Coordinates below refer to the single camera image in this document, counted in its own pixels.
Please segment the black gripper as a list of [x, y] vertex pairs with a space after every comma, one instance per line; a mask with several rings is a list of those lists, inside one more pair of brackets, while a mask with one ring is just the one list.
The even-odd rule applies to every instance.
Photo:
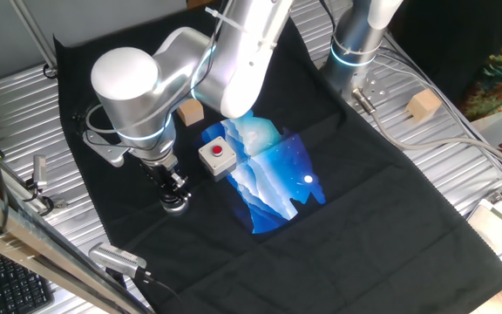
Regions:
[[178, 173], [178, 167], [170, 169], [164, 165], [144, 163], [144, 169], [158, 189], [159, 201], [163, 206], [173, 203], [173, 196], [183, 201], [191, 198], [187, 189], [187, 177]]

